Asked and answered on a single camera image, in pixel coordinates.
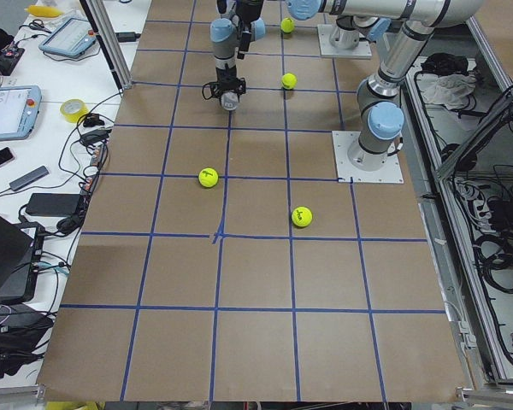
tennis ball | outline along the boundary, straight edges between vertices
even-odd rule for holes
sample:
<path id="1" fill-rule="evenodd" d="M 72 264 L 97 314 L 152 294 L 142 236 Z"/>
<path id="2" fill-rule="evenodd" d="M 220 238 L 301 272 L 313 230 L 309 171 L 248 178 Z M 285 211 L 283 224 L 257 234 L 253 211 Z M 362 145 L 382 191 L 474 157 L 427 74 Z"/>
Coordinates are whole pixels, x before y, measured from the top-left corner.
<path id="1" fill-rule="evenodd" d="M 199 183 L 205 188 L 211 188 L 219 182 L 219 174 L 213 168 L 204 168 L 198 175 Z"/>
<path id="2" fill-rule="evenodd" d="M 283 85 L 283 88 L 286 90 L 292 90 L 297 84 L 297 81 L 297 76 L 293 73 L 287 73 L 281 77 L 281 85 Z"/>
<path id="3" fill-rule="evenodd" d="M 312 219 L 313 215 L 311 214 L 311 211 L 306 207 L 295 208 L 291 214 L 292 223 L 299 228 L 304 228 L 311 224 Z"/>
<path id="4" fill-rule="evenodd" d="M 286 17 L 281 21 L 281 31 L 282 32 L 292 32 L 294 30 L 294 20 L 291 17 Z"/>

cardboard surface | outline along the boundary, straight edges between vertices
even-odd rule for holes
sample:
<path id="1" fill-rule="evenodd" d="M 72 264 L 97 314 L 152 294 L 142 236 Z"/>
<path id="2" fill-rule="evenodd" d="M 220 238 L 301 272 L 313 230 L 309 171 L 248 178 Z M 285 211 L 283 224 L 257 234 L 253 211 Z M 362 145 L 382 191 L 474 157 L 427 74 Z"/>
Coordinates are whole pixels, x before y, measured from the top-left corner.
<path id="1" fill-rule="evenodd" d="M 487 0 L 476 17 L 504 71 L 513 80 L 513 0 Z"/>
<path id="2" fill-rule="evenodd" d="M 355 90 L 375 61 L 321 60 L 326 19 L 282 37 L 285 4 L 268 1 L 267 37 L 239 64 L 256 88 L 228 113 L 199 88 L 215 79 L 211 3 L 151 6 L 46 398 L 452 400 L 464 383 L 406 169 L 403 185 L 335 177 L 331 131 L 360 126 Z M 204 167 L 221 175 L 211 189 Z M 294 228 L 302 205 L 314 221 Z"/>

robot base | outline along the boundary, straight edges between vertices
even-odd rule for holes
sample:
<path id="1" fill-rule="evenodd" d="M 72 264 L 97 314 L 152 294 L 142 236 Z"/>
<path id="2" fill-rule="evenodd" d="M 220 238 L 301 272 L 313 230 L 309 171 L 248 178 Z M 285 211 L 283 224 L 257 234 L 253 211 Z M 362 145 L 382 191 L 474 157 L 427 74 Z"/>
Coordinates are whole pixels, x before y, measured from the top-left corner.
<path id="1" fill-rule="evenodd" d="M 360 132 L 333 131 L 334 157 L 339 182 L 371 183 L 371 184 L 402 184 L 403 174 L 396 155 L 388 156 L 386 163 L 377 171 L 369 172 L 354 166 L 348 159 L 348 149 L 359 138 Z"/>
<path id="2" fill-rule="evenodd" d="M 333 47 L 330 41 L 328 41 L 333 29 L 334 26 L 330 24 L 317 25 L 317 33 L 322 57 L 343 57 L 358 60 L 370 60 L 372 58 L 373 53 L 367 40 L 360 41 L 359 45 L 353 50 L 340 50 L 336 47 Z"/>

roll of tape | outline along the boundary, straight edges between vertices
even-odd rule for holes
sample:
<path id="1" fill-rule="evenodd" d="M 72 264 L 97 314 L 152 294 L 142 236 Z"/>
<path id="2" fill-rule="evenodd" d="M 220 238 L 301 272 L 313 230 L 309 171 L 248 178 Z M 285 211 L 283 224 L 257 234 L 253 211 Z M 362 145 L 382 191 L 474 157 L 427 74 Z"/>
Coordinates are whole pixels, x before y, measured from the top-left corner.
<path id="1" fill-rule="evenodd" d="M 82 115 L 89 113 L 86 103 L 82 100 L 73 99 L 61 104 L 61 114 L 68 122 L 76 123 Z"/>

yellow object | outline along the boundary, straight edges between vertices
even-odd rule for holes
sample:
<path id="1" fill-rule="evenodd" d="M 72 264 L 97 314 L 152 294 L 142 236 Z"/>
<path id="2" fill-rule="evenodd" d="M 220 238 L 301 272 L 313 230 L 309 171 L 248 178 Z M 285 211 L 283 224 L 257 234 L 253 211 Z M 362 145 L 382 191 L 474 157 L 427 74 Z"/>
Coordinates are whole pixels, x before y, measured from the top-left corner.
<path id="1" fill-rule="evenodd" d="M 311 211 L 306 207 L 298 207 L 291 214 L 292 223 L 299 228 L 304 228 L 311 224 L 313 218 Z"/>
<path id="2" fill-rule="evenodd" d="M 297 76 L 293 73 L 287 73 L 281 77 L 281 85 L 286 90 L 292 90 L 297 85 L 297 82 Z"/>
<path id="3" fill-rule="evenodd" d="M 101 410 L 103 401 L 49 401 L 45 410 Z"/>
<path id="4" fill-rule="evenodd" d="M 281 31 L 282 32 L 292 32 L 294 30 L 294 20 L 291 17 L 286 17 L 281 21 Z"/>
<path id="5" fill-rule="evenodd" d="M 205 188 L 211 188 L 219 182 L 219 174 L 213 168 L 204 168 L 198 175 L 199 183 Z"/>
<path id="6" fill-rule="evenodd" d="M 25 11 L 35 17 L 59 17 L 60 15 L 64 15 L 60 9 L 49 6 L 28 6 Z"/>
<path id="7" fill-rule="evenodd" d="M 65 116 L 68 122 L 77 123 L 82 115 L 89 113 L 86 103 L 82 100 L 73 99 L 61 104 L 61 114 Z"/>

